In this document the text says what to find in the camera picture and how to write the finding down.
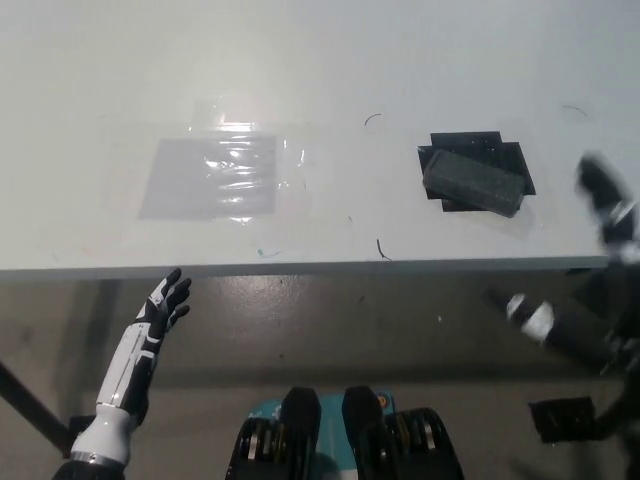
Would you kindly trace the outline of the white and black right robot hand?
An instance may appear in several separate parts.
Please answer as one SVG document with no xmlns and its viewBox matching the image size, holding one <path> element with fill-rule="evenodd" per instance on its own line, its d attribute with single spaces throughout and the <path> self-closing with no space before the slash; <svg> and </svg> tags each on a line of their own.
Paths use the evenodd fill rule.
<svg viewBox="0 0 640 480">
<path fill-rule="evenodd" d="M 587 152 L 577 167 L 578 186 L 590 200 L 608 256 L 628 299 L 622 317 L 605 333 L 584 316 L 523 293 L 486 290 L 485 298 L 508 324 L 538 345 L 598 373 L 639 372 L 639 205 L 605 159 Z"/>
</svg>

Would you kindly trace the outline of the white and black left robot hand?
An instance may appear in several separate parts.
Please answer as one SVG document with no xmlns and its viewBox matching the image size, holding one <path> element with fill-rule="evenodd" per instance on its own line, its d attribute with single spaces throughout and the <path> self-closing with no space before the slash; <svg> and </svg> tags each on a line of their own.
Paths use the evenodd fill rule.
<svg viewBox="0 0 640 480">
<path fill-rule="evenodd" d="M 115 350 L 96 403 L 127 412 L 142 423 L 149 389 L 167 333 L 189 313 L 186 301 L 192 280 L 174 269 L 145 299 Z"/>
</svg>

